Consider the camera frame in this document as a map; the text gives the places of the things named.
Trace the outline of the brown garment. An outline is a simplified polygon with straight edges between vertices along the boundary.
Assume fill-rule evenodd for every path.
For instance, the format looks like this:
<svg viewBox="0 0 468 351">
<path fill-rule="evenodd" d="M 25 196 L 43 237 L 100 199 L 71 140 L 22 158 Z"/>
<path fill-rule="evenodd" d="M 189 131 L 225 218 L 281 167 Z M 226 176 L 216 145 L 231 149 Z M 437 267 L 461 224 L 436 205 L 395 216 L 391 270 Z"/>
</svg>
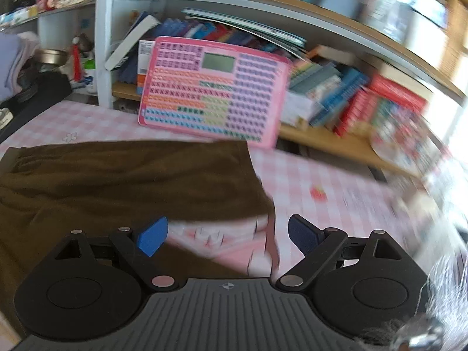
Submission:
<svg viewBox="0 0 468 351">
<path fill-rule="evenodd" d="M 1 313 L 23 333 L 14 293 L 72 230 L 99 237 L 162 216 L 211 222 L 273 213 L 242 141 L 10 147 L 1 158 Z"/>
</svg>

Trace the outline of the pink checkered table mat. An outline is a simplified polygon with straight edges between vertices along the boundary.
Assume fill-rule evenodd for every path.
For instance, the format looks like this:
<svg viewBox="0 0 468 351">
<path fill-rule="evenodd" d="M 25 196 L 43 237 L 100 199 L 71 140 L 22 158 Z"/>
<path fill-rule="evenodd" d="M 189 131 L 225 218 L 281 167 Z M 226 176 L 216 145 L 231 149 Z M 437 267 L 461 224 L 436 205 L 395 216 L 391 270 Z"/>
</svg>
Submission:
<svg viewBox="0 0 468 351">
<path fill-rule="evenodd" d="M 175 140 L 189 135 L 140 126 L 130 113 L 62 101 L 45 110 L 1 143 L 9 147 L 90 141 Z M 255 173 L 272 198 L 275 218 L 169 225 L 169 243 L 251 276 L 279 276 L 302 258 L 288 236 L 288 221 L 299 214 L 314 225 L 337 227 L 350 236 L 388 232 L 413 257 L 428 249 L 429 222 L 410 222 L 393 211 L 395 189 L 370 178 L 274 149 L 250 147 Z"/>
</svg>

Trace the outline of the clear bag of candies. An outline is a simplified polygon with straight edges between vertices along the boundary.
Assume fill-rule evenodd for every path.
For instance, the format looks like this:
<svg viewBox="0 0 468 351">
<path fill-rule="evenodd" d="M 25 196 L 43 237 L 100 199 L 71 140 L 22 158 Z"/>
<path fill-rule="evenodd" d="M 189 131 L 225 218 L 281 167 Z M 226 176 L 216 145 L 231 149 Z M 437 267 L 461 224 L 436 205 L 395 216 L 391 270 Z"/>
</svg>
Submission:
<svg viewBox="0 0 468 351">
<path fill-rule="evenodd" d="M 370 136 L 370 146 L 385 162 L 421 177 L 443 153 L 443 143 L 421 115 L 393 115 Z"/>
</svg>

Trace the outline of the row of red dictionaries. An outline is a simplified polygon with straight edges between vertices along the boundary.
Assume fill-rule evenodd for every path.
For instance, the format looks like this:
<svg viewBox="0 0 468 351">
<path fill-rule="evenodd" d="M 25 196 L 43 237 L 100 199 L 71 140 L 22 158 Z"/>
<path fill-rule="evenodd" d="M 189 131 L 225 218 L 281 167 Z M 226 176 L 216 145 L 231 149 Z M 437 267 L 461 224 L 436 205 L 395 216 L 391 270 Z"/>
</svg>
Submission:
<svg viewBox="0 0 468 351">
<path fill-rule="evenodd" d="M 375 74 L 351 98 L 333 132 L 338 137 L 351 134 L 370 138 L 391 116 L 412 113 L 420 116 L 427 104 L 425 96 Z"/>
</svg>

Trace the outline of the white small box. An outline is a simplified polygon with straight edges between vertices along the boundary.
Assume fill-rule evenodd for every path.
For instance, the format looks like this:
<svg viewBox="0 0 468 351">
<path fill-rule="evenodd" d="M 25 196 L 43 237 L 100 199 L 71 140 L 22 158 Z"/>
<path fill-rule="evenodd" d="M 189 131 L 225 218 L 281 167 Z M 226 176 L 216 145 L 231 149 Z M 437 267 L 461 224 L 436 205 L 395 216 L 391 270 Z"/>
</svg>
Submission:
<svg viewBox="0 0 468 351">
<path fill-rule="evenodd" d="M 314 111 L 314 101 L 310 98 L 287 91 L 280 120 L 282 124 L 305 129 Z"/>
</svg>

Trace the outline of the stack of blue books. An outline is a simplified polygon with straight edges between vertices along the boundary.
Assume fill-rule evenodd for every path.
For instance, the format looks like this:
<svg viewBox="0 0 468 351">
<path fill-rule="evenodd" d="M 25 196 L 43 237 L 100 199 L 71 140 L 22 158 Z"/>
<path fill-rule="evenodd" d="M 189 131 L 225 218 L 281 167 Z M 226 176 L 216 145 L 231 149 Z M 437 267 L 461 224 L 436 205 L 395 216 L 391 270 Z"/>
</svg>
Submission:
<svg viewBox="0 0 468 351">
<path fill-rule="evenodd" d="M 333 62 L 314 63 L 291 79 L 288 91 L 314 101 L 309 126 L 321 127 L 341 113 L 358 89 L 368 82 L 368 76 L 354 67 Z"/>
</svg>

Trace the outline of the pink learning tablet board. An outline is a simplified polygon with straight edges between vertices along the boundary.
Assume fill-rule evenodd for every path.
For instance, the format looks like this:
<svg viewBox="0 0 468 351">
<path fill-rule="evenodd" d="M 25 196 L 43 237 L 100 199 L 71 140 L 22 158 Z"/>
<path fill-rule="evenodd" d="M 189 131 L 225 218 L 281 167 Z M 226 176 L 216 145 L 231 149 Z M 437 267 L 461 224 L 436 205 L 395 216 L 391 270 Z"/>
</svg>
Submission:
<svg viewBox="0 0 468 351">
<path fill-rule="evenodd" d="M 272 148 L 290 67 L 283 56 L 234 44 L 157 37 L 138 122 L 148 128 Z"/>
</svg>

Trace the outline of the red tassel ornament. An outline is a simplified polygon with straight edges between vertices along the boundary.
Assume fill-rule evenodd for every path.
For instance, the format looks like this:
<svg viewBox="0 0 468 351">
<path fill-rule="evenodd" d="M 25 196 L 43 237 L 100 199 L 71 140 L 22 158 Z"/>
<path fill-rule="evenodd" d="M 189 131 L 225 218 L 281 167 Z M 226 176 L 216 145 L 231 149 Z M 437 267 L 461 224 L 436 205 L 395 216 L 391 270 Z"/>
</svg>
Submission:
<svg viewBox="0 0 468 351">
<path fill-rule="evenodd" d="M 74 37 L 72 40 L 71 54 L 73 60 L 73 79 L 75 82 L 82 80 L 82 68 L 80 63 L 80 49 L 79 49 L 79 37 Z"/>
</svg>

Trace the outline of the metal round tin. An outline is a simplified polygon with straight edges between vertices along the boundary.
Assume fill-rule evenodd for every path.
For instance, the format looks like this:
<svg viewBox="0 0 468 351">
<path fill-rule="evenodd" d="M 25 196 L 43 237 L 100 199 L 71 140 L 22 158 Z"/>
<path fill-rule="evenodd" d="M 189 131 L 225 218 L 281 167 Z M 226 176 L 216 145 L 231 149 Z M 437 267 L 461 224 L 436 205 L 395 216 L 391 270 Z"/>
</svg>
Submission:
<svg viewBox="0 0 468 351">
<path fill-rule="evenodd" d="M 39 48 L 35 51 L 33 59 L 40 64 L 61 67 L 68 61 L 68 53 L 63 50 Z"/>
</svg>

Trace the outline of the lavender cloth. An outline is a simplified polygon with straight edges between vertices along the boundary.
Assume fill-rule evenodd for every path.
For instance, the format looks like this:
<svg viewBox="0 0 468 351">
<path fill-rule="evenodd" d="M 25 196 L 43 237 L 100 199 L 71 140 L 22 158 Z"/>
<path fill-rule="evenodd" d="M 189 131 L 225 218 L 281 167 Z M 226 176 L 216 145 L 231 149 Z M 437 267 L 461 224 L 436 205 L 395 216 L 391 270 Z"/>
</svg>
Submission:
<svg viewBox="0 0 468 351">
<path fill-rule="evenodd" d="M 21 92 L 18 75 L 26 61 L 40 48 L 40 39 L 34 32 L 1 33 L 1 102 Z"/>
</svg>

